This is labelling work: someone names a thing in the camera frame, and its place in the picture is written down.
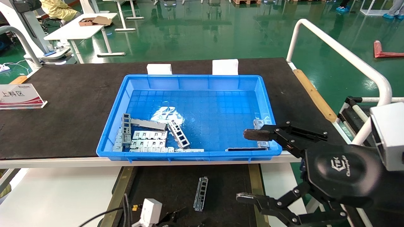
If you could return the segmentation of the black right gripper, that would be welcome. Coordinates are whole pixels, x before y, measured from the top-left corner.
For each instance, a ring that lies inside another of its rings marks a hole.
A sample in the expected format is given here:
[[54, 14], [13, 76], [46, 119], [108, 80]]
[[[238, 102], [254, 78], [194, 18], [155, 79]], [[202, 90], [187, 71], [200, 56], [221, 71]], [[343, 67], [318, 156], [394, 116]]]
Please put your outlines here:
[[[236, 200], [253, 204], [261, 215], [278, 218], [287, 227], [320, 227], [339, 224], [348, 218], [341, 204], [370, 207], [376, 203], [375, 191], [384, 165], [375, 148], [359, 145], [332, 145], [328, 133], [306, 129], [295, 122], [245, 129], [251, 141], [275, 141], [296, 158], [305, 158], [308, 181], [312, 186], [297, 186], [275, 199], [265, 195], [238, 193]], [[308, 143], [316, 143], [308, 148]], [[306, 194], [329, 210], [297, 215], [289, 206]]]

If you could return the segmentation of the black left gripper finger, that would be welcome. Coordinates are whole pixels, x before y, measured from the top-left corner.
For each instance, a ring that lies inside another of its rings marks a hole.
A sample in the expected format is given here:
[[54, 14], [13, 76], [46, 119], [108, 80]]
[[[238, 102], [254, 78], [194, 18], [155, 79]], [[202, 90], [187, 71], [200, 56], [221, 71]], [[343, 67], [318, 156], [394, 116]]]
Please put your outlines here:
[[177, 221], [181, 215], [185, 213], [186, 209], [186, 207], [183, 207], [181, 209], [176, 209], [173, 212], [166, 213], [166, 215], [157, 223], [157, 226], [178, 226]]

